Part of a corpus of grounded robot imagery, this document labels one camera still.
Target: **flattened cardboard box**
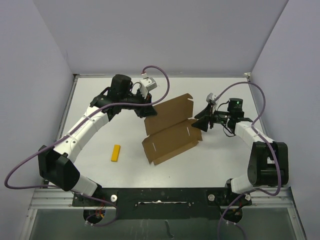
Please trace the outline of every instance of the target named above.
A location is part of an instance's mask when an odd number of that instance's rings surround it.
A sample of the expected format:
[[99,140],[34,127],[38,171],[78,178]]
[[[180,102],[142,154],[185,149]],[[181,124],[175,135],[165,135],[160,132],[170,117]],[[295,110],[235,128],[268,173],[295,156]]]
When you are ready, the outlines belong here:
[[202,141],[201,130],[192,127],[194,102],[189,93],[154,106],[157,116],[144,120],[147,138],[142,141],[145,155],[157,165],[193,148]]

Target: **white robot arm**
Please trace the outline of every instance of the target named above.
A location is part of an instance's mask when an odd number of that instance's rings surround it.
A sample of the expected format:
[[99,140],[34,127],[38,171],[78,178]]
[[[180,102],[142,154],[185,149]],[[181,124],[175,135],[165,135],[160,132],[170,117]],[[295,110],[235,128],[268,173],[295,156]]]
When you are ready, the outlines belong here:
[[207,132],[214,124],[220,124],[230,133],[240,137],[251,148],[247,173],[230,180],[231,191],[241,194],[253,190],[254,187],[278,184],[278,173],[267,143],[270,143],[277,158],[281,183],[287,184],[289,180],[287,145],[284,142],[274,141],[257,129],[257,132],[253,130],[252,120],[244,117],[242,99],[230,98],[228,102],[223,103],[228,103],[227,111],[218,111],[217,101],[214,101],[212,93],[208,95],[206,101],[208,105],[195,116],[198,121],[192,126]]
[[[54,148],[41,153],[38,156],[40,175],[54,183],[64,191],[73,191],[92,196],[97,188],[96,182],[79,173],[74,163],[78,154],[94,136],[94,134],[106,125],[122,109],[134,110],[138,117],[156,115],[152,106],[128,106],[117,105],[104,109],[90,117],[99,108],[112,103],[151,103],[152,96],[149,91],[157,87],[157,83],[151,77],[143,74],[139,82],[140,88],[136,94],[131,92],[133,83],[131,78],[117,74],[113,77],[111,86],[96,96],[87,108],[81,119],[67,133],[69,138]],[[84,119],[87,119],[75,132],[74,130]]]

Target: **yellow block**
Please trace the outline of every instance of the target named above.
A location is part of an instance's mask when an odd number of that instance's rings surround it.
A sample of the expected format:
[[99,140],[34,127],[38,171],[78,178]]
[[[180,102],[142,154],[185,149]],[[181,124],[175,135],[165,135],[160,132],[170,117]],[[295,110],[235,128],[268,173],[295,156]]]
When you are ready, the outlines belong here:
[[113,153],[111,156],[112,162],[118,162],[119,152],[120,152],[120,145],[114,145]]

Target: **glass panel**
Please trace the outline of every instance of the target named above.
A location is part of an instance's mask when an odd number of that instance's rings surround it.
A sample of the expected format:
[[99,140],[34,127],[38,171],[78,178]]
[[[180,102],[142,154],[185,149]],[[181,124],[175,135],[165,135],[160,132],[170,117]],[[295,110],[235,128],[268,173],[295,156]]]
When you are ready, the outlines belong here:
[[[217,220],[193,218],[185,220],[118,220],[106,227],[85,226],[82,210],[39,209],[31,233],[31,240],[215,240]],[[112,219],[109,210],[102,222]],[[295,240],[286,208],[245,208],[239,223],[250,240]],[[222,240],[244,239],[233,225],[221,227]]]

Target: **gray wall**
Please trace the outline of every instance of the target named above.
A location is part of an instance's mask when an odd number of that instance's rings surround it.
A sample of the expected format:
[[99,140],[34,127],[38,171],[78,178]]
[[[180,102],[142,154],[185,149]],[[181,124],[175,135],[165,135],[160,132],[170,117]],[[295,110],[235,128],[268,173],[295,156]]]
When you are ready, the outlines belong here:
[[288,144],[290,184],[309,240],[320,235],[319,10],[319,0],[290,0],[252,72],[266,94],[267,132]]
[[[0,3],[0,233],[19,238],[33,189],[4,187],[7,173],[54,140],[73,75],[32,0]],[[10,184],[40,182],[38,161],[19,170]]]
[[250,72],[287,1],[34,0],[73,73],[175,75]]

